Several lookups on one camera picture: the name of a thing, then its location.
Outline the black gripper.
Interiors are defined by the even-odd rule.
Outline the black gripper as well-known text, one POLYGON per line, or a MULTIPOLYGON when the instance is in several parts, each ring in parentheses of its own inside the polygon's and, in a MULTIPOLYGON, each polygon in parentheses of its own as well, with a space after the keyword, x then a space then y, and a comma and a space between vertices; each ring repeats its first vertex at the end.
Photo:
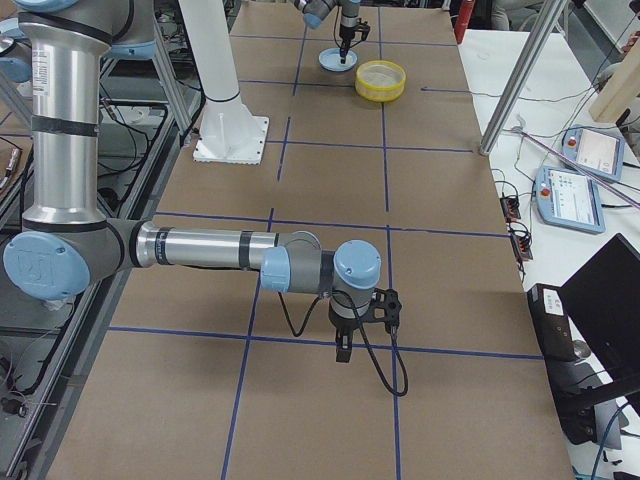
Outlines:
POLYGON ((358 319, 355 317, 344 317, 337 313, 333 308, 329 309, 329 320, 336 329, 336 361, 338 363, 349 363, 353 348, 353 332, 360 325, 371 319, 371 313, 367 311, 358 319))
POLYGON ((349 52, 349 41, 352 41, 354 39, 355 30, 356 30, 355 17, 340 18, 339 37, 341 39, 341 43, 339 46, 339 58, 341 62, 346 61, 346 57, 349 52))

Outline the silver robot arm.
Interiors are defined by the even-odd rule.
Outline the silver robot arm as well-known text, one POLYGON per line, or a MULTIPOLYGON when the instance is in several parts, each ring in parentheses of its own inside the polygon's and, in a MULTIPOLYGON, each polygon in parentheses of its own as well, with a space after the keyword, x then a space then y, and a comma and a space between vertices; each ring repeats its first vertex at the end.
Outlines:
POLYGON ((264 289, 327 300, 336 358, 348 362, 354 335, 383 305, 381 258, 370 243, 350 240, 326 251, 306 231, 176 229, 99 210, 101 61, 155 55, 153 3, 21 1, 17 8, 31 44, 34 194, 22 232, 3 253, 11 282, 54 301, 132 268, 254 271, 264 289))
POLYGON ((368 36, 370 27, 359 17, 361 2, 358 0, 292 0, 291 3, 301 12, 304 23, 312 29, 316 29, 335 8, 341 9, 337 18, 340 20, 339 55, 342 64, 346 63, 356 33, 362 33, 362 40, 368 36))

